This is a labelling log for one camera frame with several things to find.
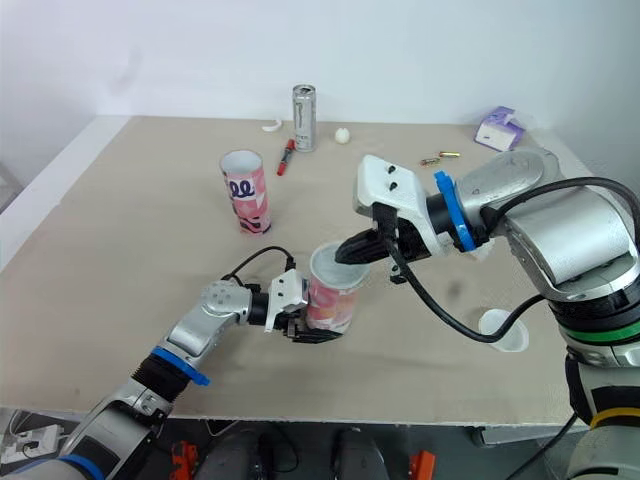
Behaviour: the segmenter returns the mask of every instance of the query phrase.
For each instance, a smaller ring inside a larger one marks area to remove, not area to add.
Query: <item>pink paper cup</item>
[[[369,274],[369,265],[343,265],[334,260],[342,242],[317,248],[311,255],[311,286],[307,325],[344,333],[351,323],[358,289]]]
[[[250,235],[262,235],[271,227],[262,157],[251,150],[235,150],[220,160],[233,213],[240,228]]]

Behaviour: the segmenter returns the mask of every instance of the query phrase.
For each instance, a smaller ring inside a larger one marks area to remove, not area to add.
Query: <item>white paper cup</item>
[[[342,242],[318,247],[311,255],[311,286],[307,325],[344,333],[356,305],[357,292],[369,274],[369,265],[344,265],[335,261]]]
[[[262,157],[251,150],[235,150],[220,160],[227,193],[240,228],[262,235],[271,227]]]
[[[487,310],[478,322],[480,333],[484,335],[494,333],[510,314],[511,312],[497,308]],[[524,323],[516,320],[504,337],[487,345],[501,352],[523,352],[529,346],[529,330],[527,330]]]

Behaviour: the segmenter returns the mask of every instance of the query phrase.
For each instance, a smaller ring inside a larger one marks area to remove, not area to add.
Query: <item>beige table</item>
[[[460,159],[441,164],[456,177],[494,154],[471,140],[471,126],[348,124],[352,141],[340,146],[332,139],[336,125],[321,124],[317,150],[294,154],[280,178],[276,164],[290,125],[268,134],[261,124],[133,118],[86,162],[86,171],[0,274],[2,405],[88,410],[126,380],[203,286],[261,247],[290,249],[308,271],[316,246],[370,225],[351,209],[364,154],[415,169],[432,192],[435,169],[420,168],[421,158],[460,151]],[[82,149],[76,147],[77,156]],[[238,148],[264,158],[273,228],[261,238],[238,229],[218,170],[221,155]],[[583,168],[565,147],[558,149],[565,173]],[[52,169],[64,167],[57,159]],[[41,194],[45,180],[26,193]],[[242,277],[264,283],[281,265],[274,253]],[[474,327],[486,309],[512,309],[535,293],[501,239],[484,261],[454,254],[417,263],[415,270],[446,308]],[[238,327],[202,367],[212,385],[189,386],[175,412],[563,423],[570,413],[563,342],[546,306],[535,306],[524,320],[527,351],[504,354],[476,344],[443,325],[408,286],[392,285],[380,262],[344,338],[298,345],[280,333]]]

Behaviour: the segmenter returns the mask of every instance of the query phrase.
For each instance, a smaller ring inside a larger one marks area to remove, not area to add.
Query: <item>purple tissue box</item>
[[[515,119],[515,110],[498,107],[487,115],[476,132],[476,142],[504,152],[511,150],[524,135],[524,128]]]

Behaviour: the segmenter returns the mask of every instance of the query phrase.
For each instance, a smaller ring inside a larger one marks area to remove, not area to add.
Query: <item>silver can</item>
[[[312,152],[316,148],[316,87],[293,87],[293,128],[296,132],[296,150]]]

